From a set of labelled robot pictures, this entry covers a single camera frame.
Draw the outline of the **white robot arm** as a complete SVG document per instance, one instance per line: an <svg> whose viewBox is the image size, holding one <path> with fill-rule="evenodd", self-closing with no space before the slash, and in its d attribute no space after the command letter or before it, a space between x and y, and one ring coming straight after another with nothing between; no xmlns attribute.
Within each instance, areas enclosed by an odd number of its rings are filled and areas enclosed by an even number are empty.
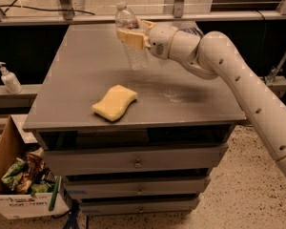
<svg viewBox="0 0 286 229"><path fill-rule="evenodd" d="M250 69L227 35L146 20L117 26L116 32L122 43L171 59L202 79L221 77L286 177L286 105Z"/></svg>

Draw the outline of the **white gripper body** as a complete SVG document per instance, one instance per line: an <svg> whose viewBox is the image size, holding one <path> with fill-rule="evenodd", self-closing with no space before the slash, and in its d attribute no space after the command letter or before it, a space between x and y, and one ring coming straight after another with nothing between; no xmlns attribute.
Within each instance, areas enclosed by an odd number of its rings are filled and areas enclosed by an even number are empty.
<svg viewBox="0 0 286 229"><path fill-rule="evenodd" d="M148 38L151 47L151 55L166 60L169 58L169 50L178 28L173 26L154 26L149 30Z"/></svg>

